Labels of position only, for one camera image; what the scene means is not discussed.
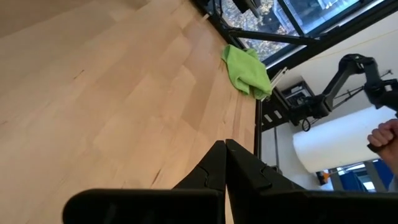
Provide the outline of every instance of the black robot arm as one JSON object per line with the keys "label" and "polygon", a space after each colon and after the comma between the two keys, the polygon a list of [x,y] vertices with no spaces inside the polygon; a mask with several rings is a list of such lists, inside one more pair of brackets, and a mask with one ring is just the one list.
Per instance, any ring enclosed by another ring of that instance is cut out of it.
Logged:
{"label": "black robot arm", "polygon": [[398,82],[393,80],[381,80],[377,62],[372,57],[360,54],[345,55],[339,62],[338,71],[325,90],[317,96],[309,96],[300,106],[292,108],[296,117],[323,118],[333,110],[333,99],[347,79],[355,74],[365,74],[365,93],[369,101],[378,109],[387,106],[398,111]]}

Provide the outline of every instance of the green cloth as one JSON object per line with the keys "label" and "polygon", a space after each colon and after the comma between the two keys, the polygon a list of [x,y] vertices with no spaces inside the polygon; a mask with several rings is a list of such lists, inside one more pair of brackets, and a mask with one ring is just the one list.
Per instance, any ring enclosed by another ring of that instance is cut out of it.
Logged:
{"label": "green cloth", "polygon": [[254,49],[243,51],[228,45],[221,58],[226,63],[229,79],[235,88],[246,95],[250,94],[252,88],[257,100],[271,95],[272,87],[266,66],[259,61]]}

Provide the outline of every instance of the white paper towel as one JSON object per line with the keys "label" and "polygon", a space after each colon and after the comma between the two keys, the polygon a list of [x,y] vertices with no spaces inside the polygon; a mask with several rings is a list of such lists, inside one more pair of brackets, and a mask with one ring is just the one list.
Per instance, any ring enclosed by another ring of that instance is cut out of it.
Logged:
{"label": "white paper towel", "polygon": [[293,135],[298,159],[309,172],[378,158],[367,147],[367,137],[380,123],[395,118],[395,111],[373,106]]}

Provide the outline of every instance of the finger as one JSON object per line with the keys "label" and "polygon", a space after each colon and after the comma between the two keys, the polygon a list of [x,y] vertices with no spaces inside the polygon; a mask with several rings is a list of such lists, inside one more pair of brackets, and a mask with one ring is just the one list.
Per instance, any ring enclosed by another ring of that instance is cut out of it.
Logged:
{"label": "finger", "polygon": [[398,136],[398,119],[391,119],[382,126],[383,129],[390,129],[392,132]]}
{"label": "finger", "polygon": [[379,142],[379,140],[377,140],[375,137],[373,137],[373,135],[369,135],[368,136],[368,141],[373,145],[373,146],[376,146],[376,147],[381,147],[382,146],[382,144],[381,144],[381,142]]}
{"label": "finger", "polygon": [[382,123],[379,125],[379,131],[384,138],[391,141],[394,138],[394,134],[392,133],[393,130],[388,127],[389,125],[387,123]]}
{"label": "finger", "polygon": [[386,123],[384,123],[383,128],[386,129],[398,128],[398,119],[391,119],[387,121]]}
{"label": "finger", "polygon": [[375,129],[372,131],[372,136],[377,139],[381,144],[385,145],[389,141],[381,134],[380,130]]}

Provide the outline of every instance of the wooden table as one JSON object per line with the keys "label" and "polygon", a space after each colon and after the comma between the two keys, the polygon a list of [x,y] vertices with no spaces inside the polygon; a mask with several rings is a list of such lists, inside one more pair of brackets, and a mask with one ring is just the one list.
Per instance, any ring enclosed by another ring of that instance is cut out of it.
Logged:
{"label": "wooden table", "polygon": [[255,101],[190,2],[0,8],[1,223],[60,223],[85,189],[172,188],[217,139],[253,149]]}

